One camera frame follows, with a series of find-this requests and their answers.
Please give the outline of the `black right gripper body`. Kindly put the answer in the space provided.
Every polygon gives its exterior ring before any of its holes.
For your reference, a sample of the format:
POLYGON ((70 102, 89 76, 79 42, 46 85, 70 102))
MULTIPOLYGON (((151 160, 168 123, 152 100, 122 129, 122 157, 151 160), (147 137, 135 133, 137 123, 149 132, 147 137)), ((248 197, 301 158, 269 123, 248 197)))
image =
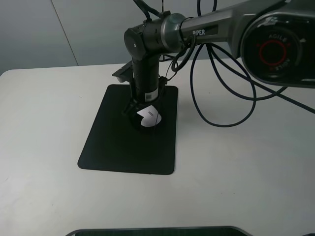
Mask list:
POLYGON ((129 102, 127 103, 126 107, 123 109, 122 114, 125 116, 134 116, 137 111, 140 111, 150 105, 157 105, 157 110, 160 110, 162 100, 164 97, 164 91, 165 87, 168 83, 168 79, 164 76, 159 76, 158 78, 158 96, 155 100, 150 101, 150 102, 141 102, 137 97, 136 97, 136 86, 135 86, 135 81, 132 78, 131 81, 129 82, 130 86, 130 95, 131 98, 129 102))

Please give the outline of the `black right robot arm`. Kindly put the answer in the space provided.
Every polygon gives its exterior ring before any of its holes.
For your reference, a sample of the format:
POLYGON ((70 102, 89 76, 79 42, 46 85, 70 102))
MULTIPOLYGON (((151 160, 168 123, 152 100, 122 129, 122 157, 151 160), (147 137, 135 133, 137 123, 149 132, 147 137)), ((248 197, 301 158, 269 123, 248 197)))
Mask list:
POLYGON ((169 54, 171 69, 185 66, 194 49, 227 42, 228 56, 241 58, 246 78, 286 87, 315 86, 315 3, 312 0, 249 0, 197 17, 159 12, 136 1, 145 21, 124 34, 132 60, 121 80, 131 99, 125 112, 159 99, 166 79, 158 75, 159 58, 169 54))

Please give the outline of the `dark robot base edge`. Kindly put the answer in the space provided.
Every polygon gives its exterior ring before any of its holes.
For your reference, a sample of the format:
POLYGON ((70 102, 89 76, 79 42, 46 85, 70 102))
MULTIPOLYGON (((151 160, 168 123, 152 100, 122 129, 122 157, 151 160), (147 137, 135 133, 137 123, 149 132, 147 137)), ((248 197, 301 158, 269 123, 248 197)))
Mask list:
POLYGON ((210 227, 166 227, 166 228, 122 228, 80 229, 69 236, 249 236, 250 233, 233 226, 210 227))

